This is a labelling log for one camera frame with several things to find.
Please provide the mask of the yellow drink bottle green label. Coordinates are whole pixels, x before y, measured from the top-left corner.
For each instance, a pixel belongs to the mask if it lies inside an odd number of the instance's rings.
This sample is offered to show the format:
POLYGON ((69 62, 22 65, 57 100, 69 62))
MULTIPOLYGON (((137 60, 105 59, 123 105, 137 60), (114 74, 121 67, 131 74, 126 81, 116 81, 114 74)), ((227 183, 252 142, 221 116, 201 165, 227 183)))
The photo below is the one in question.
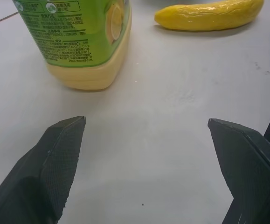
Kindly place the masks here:
POLYGON ((65 86, 99 91, 119 73, 132 26, 129 0, 12 0, 45 59, 65 86))

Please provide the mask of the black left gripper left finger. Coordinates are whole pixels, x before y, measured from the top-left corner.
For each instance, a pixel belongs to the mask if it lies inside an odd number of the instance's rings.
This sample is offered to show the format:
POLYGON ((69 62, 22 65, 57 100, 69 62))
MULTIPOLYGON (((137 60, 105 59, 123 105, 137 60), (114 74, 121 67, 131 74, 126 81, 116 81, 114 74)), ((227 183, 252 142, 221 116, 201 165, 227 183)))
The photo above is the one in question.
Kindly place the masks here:
POLYGON ((0 224, 58 224, 76 174, 85 116, 50 126, 0 185, 0 224))

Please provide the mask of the yellow plastic banana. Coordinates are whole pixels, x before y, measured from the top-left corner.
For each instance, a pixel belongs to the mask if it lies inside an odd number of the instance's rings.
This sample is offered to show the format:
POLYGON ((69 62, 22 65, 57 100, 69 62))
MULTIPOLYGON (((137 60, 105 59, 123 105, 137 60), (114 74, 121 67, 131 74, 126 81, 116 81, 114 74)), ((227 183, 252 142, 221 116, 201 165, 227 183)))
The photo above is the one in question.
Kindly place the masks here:
POLYGON ((212 3, 172 5, 157 11, 154 20, 171 30, 215 31, 252 22, 264 0, 223 0, 212 3))

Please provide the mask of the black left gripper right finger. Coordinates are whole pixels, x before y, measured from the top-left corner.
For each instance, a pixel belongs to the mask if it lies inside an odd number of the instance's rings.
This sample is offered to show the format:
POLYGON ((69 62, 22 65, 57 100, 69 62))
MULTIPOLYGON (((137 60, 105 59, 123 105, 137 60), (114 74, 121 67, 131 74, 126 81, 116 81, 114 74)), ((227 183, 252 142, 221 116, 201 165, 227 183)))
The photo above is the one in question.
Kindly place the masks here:
POLYGON ((208 128, 233 197, 222 224, 270 224, 270 142, 229 121, 209 119, 208 128))

